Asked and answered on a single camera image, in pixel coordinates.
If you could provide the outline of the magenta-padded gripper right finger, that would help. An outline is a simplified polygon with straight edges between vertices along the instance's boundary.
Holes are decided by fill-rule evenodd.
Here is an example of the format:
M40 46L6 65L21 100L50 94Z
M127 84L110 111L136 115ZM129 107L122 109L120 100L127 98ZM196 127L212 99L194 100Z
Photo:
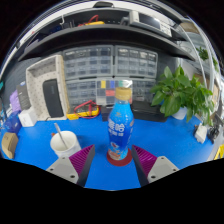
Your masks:
M178 171L178 168L165 156L156 157L135 145L132 146L131 153L141 186L146 186Z

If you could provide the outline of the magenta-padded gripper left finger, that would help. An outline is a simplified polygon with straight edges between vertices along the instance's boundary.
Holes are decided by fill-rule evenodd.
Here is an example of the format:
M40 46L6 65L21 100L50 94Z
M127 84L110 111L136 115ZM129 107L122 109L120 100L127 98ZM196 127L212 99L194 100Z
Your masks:
M58 158L47 171L76 185L84 186L94 156L95 145L90 145L69 157Z

